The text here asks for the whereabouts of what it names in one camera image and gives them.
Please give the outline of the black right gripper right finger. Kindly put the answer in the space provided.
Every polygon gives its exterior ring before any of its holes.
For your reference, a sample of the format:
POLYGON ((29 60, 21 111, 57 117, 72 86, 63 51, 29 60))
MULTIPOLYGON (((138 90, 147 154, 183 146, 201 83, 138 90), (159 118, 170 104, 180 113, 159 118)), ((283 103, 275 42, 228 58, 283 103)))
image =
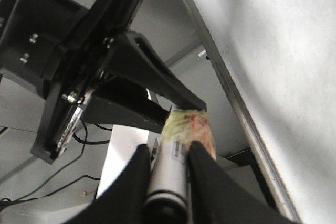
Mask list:
POLYGON ((191 143, 187 160, 194 223, 293 223, 232 180, 202 143, 191 143))

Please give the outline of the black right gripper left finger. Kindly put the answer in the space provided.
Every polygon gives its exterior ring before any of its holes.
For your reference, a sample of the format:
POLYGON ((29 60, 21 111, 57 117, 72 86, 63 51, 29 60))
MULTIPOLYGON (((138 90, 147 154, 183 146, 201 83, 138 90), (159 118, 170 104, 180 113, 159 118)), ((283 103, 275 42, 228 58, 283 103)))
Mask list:
POLYGON ((150 151, 140 144, 112 185, 66 223, 141 223, 149 177, 150 151))

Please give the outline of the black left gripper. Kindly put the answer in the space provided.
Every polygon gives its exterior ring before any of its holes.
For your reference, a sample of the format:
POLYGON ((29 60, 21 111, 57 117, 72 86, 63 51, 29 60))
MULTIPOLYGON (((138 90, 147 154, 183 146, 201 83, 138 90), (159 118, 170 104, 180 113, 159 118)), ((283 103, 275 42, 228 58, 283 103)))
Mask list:
POLYGON ((141 0, 1 0, 1 68, 45 100, 31 153, 52 164, 65 150, 117 34, 141 0))

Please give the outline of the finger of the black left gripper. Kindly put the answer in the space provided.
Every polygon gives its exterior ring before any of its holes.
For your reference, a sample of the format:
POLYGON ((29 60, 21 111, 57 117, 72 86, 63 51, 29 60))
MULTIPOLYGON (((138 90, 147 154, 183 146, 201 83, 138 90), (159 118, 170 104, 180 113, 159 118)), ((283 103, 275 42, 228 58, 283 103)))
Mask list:
POLYGON ((146 88, 128 81, 110 81, 93 92, 82 120, 161 133, 168 111, 148 98, 146 88))
POLYGON ((140 33, 128 31, 116 35, 103 68, 165 97, 183 110, 207 110, 206 103, 171 73, 140 33))

